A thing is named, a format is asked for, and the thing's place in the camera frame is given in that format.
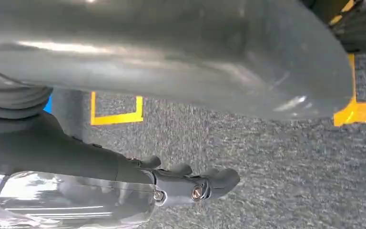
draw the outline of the floor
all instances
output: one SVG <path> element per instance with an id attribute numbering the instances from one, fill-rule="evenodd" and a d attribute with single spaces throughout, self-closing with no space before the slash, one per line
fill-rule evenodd
<path id="1" fill-rule="evenodd" d="M 356 61 L 366 100 L 366 55 Z M 226 198 L 160 208 L 148 229 L 366 228 L 366 124 L 278 122 L 144 98 L 141 123 L 90 126 L 90 93 L 56 90 L 66 133 L 128 156 L 157 155 L 165 168 L 232 167 L 242 181 Z M 97 93 L 96 115 L 134 110 L 135 98 Z"/>

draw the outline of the metal screw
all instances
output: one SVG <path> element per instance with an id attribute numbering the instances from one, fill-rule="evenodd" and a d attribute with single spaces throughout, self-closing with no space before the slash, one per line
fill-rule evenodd
<path id="1" fill-rule="evenodd" d="M 192 192 L 192 199 L 194 201 L 198 201 L 202 196 L 203 196 L 203 189 L 200 186 L 194 187 Z"/>
<path id="2" fill-rule="evenodd" d="M 164 194 L 161 191 L 155 191 L 153 198 L 158 201 L 161 202 L 163 200 Z"/>

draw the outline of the yellow floor marking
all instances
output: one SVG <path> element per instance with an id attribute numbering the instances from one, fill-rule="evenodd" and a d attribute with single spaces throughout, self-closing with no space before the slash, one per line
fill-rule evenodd
<path id="1" fill-rule="evenodd" d="M 351 0 L 346 7 L 343 9 L 349 10 L 354 4 L 354 1 Z M 332 22 L 336 22 L 341 17 L 336 17 Z M 349 55 L 350 65 L 353 69 L 353 97 L 350 100 L 350 103 L 347 105 L 345 109 L 337 112 L 333 115 L 334 125 L 342 126 L 351 123 L 366 123 L 366 102 L 360 103 L 357 102 L 356 95 L 356 74 L 355 74 L 355 57 L 354 55 Z"/>
<path id="2" fill-rule="evenodd" d="M 120 123 L 142 122 L 143 121 L 142 106 L 143 106 L 143 98 L 141 96 L 137 96 L 136 97 L 136 110 L 134 113 L 96 117 L 96 92 L 92 92 L 91 125 L 112 125 L 112 124 L 120 124 Z"/>

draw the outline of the robotic hand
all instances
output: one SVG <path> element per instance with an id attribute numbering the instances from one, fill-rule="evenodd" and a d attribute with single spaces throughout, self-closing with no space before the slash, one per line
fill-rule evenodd
<path id="1" fill-rule="evenodd" d="M 180 164 L 171 170 L 156 169 L 161 165 L 158 157 L 140 161 L 130 159 L 138 168 L 150 173 L 157 186 L 154 199 L 158 206 L 194 203 L 202 199 L 219 198 L 231 191 L 240 181 L 233 169 L 210 169 L 202 175 L 191 176 L 192 168 Z"/>
<path id="2" fill-rule="evenodd" d="M 240 181 L 233 169 L 212 169 L 192 176 L 188 165 L 157 169 L 158 157 L 148 160 L 86 144 L 64 134 L 54 116 L 43 113 L 21 120 L 0 119 L 0 174 L 34 171 L 104 182 L 155 185 L 158 206 L 194 203 L 219 198 Z"/>

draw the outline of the clear plastic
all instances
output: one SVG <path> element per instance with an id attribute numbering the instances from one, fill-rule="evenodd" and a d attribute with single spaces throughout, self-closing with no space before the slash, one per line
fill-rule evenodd
<path id="1" fill-rule="evenodd" d="M 0 229 L 133 229 L 156 205 L 155 186 L 42 172 L 0 175 Z"/>

